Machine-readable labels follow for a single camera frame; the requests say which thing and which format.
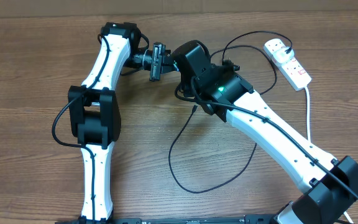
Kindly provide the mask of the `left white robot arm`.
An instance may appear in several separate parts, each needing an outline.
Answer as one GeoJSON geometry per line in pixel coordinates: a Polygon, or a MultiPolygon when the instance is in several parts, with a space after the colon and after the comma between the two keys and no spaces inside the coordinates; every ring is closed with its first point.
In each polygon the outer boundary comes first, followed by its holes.
{"type": "Polygon", "coordinates": [[[112,221],[111,157],[121,132],[116,86],[122,69],[149,71],[152,81],[177,70],[163,44],[156,42],[153,50],[140,47],[144,38],[134,23],[106,23],[91,72],[80,86],[68,91],[71,131],[81,149],[85,176],[84,203],[76,223],[112,221]]]}

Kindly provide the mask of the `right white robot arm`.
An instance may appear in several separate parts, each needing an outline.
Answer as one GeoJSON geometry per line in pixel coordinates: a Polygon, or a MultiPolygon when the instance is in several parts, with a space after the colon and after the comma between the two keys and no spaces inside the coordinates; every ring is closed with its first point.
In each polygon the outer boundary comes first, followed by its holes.
{"type": "Polygon", "coordinates": [[[197,40],[181,45],[172,57],[181,73],[181,99],[248,135],[301,191],[299,199],[274,216],[274,223],[334,223],[357,200],[358,163],[350,156],[339,160],[299,134],[237,74],[232,62],[211,63],[208,49],[197,40]]]}

